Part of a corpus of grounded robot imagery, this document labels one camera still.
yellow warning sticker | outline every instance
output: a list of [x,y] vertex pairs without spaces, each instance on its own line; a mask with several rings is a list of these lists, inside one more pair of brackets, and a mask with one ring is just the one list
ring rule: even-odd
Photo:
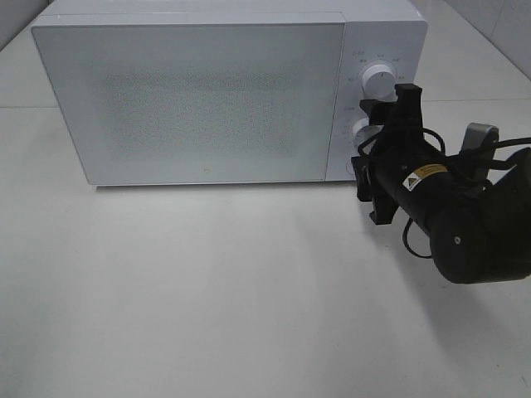
[[448,169],[442,164],[427,164],[425,166],[419,167],[406,177],[403,186],[409,192],[411,192],[424,178],[428,178],[429,176],[439,172],[448,172]]

white dial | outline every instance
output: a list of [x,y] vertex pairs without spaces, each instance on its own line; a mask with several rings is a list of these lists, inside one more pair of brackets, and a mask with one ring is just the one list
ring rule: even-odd
[[[354,156],[358,156],[358,147],[364,143],[366,140],[371,138],[374,134],[378,134],[382,130],[382,126],[369,125],[368,118],[363,118],[358,120],[352,126],[352,135],[354,138]],[[373,147],[374,142],[370,143],[366,148],[365,152],[368,153]]]
[[394,92],[396,80],[397,77],[391,66],[384,63],[369,66],[362,76],[365,97],[371,100],[387,97]]

microwave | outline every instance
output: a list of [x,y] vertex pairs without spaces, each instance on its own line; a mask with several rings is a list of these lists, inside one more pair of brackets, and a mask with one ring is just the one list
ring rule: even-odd
[[87,181],[121,186],[353,180],[359,101],[426,29],[407,0],[55,0],[32,35]]

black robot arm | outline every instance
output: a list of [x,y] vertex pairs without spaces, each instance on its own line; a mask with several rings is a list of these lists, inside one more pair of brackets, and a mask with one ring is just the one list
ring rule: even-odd
[[[352,158],[358,199],[373,203],[374,223],[391,223],[401,207],[411,217],[407,229],[414,221],[430,237],[431,256],[451,282],[529,276],[531,149],[505,161],[493,156],[497,148],[530,144],[531,138],[500,142],[496,127],[471,124],[461,151],[446,156],[441,137],[423,127],[421,88],[397,85],[396,90],[396,102],[360,104],[369,124],[382,125]],[[440,147],[429,144],[425,134],[434,136]],[[487,179],[490,169],[509,171],[492,184]]]

timer knob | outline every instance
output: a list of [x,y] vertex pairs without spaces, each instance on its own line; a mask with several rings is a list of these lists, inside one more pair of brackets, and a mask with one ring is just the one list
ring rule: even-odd
[[366,98],[378,100],[395,90],[396,75],[391,66],[378,63],[369,66],[362,75],[363,92]]

